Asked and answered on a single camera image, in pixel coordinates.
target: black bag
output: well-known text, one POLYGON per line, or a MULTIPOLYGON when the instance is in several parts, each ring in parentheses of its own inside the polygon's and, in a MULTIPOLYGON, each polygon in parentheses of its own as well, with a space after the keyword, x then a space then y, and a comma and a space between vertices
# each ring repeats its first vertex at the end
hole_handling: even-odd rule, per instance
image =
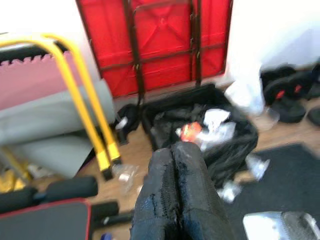
POLYGON ((220 188, 225 180, 234 176, 239 167, 244 164, 245 157, 256 147, 258 132, 214 84, 195 87, 161 100, 146 103, 142 108, 141 121, 155 151, 179 141, 179 137, 175 134, 176 129, 188 122, 203 120, 205 111, 210 108, 229 111, 231 113, 230 121, 236 123, 235 133, 231 140, 216 145, 203 153, 209 176, 215 186, 220 188), (160 113, 163 112, 166 112, 166 119, 159 119, 160 113), (168 121, 171 117, 170 112, 176 112, 174 119, 172 119, 174 124, 168 121), (162 120, 164 121, 163 125, 159 126, 163 126, 163 129, 155 129, 155 121, 158 123, 162 120), (170 137, 164 140, 163 136, 168 136, 168 134, 170 137))

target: black rug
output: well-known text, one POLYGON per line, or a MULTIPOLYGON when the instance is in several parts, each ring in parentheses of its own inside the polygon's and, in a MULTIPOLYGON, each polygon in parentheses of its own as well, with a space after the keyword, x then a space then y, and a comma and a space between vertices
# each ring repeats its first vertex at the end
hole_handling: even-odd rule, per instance
POLYGON ((320 227, 320 159, 303 144, 290 144, 256 153, 270 165, 263 179, 244 185, 225 209, 236 240, 247 240, 245 214, 303 211, 320 227))

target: dark mat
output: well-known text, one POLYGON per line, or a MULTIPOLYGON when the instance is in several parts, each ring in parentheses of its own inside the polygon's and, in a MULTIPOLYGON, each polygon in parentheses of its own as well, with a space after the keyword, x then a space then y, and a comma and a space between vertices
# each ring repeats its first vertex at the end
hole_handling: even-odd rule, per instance
POLYGON ((266 211, 303 211, 320 226, 320 159, 303 144, 256 153, 270 159, 260 182, 246 184, 232 204, 225 203, 236 240, 247 240, 245 214, 266 211))
POLYGON ((1 240, 87 240, 90 211, 74 200, 0 215, 1 240))

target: white wall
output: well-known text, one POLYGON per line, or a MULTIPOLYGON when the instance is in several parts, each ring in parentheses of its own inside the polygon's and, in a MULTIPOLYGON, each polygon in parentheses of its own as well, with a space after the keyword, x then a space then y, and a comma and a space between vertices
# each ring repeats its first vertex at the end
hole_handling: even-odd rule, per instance
POLYGON ((78 12, 76 0, 2 0, 0 33, 55 33, 80 47, 93 81, 100 75, 78 12))
POLYGON ((234 0, 227 62, 262 68, 320 56, 320 0, 234 0))

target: wooden floor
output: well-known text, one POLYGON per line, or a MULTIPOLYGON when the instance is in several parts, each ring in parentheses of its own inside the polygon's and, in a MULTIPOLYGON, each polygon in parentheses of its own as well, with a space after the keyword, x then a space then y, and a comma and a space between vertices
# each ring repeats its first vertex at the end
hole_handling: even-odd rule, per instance
MULTIPOLYGON (((303 103, 308 109, 320 106, 320 99, 303 103)), ((120 152, 125 164, 139 166, 139 172, 134 179, 134 186, 128 194, 123 194, 122 188, 116 179, 105 182, 98 170, 98 165, 92 161, 79 175, 94 175, 98 179, 99 194, 90 199, 93 203, 107 200, 118 200, 120 211, 131 210, 137 199, 137 187, 143 182, 147 174, 149 159, 152 149, 147 136, 140 126, 137 131, 132 132, 129 137, 129 144, 120 147, 120 152)), ((272 129, 259 133, 259 141, 256 150, 272 148, 295 142, 304 142, 313 151, 320 154, 320 128, 312 125, 307 119, 300 123, 285 124, 278 123, 272 129)), ((130 238, 130 224, 116 225, 105 229, 97 230, 93 240, 99 240, 105 232, 113 234, 116 240, 128 240, 130 238)))

